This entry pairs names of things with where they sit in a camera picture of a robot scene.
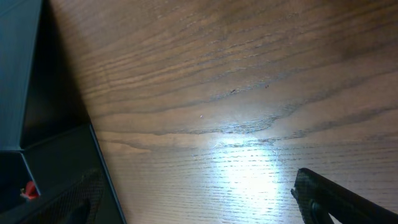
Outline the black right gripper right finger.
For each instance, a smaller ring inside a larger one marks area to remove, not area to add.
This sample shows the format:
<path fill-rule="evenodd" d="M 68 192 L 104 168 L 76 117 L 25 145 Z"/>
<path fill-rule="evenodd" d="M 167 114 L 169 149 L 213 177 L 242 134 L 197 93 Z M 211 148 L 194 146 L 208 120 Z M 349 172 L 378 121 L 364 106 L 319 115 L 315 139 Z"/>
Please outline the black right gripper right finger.
<path fill-rule="evenodd" d="M 301 168 L 291 194 L 305 224 L 397 223 L 397 214 L 334 183 L 320 174 Z"/>

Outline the orange handled pliers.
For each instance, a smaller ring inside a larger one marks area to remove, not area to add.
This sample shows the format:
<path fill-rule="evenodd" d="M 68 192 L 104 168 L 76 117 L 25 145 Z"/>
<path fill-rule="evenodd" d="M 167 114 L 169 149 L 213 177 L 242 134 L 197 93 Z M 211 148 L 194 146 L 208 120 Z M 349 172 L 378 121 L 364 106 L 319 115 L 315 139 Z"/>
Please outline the orange handled pliers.
<path fill-rule="evenodd" d="M 37 191 L 37 188 L 35 186 L 35 183 L 30 180 L 28 183 L 26 183 L 25 187 L 21 189 L 21 194 L 20 196 L 27 201 L 33 200 L 37 198 L 40 194 Z"/>

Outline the dark green open box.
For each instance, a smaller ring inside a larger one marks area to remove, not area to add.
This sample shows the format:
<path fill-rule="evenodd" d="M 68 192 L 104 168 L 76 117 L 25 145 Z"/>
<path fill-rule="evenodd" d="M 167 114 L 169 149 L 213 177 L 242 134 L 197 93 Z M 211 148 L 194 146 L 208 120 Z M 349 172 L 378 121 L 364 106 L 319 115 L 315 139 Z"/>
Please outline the dark green open box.
<path fill-rule="evenodd" d="M 91 169 L 105 186 L 94 223 L 124 223 L 51 3 L 2 1 L 1 214 L 30 180 L 42 195 Z"/>

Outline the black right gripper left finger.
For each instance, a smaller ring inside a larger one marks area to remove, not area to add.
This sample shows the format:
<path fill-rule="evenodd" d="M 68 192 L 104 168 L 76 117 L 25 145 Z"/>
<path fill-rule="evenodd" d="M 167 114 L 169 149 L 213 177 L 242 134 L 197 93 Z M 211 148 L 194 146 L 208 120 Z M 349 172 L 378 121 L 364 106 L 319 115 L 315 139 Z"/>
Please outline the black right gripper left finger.
<path fill-rule="evenodd" d="M 102 173 L 91 169 L 2 213 L 1 223 L 94 223 L 104 189 Z"/>

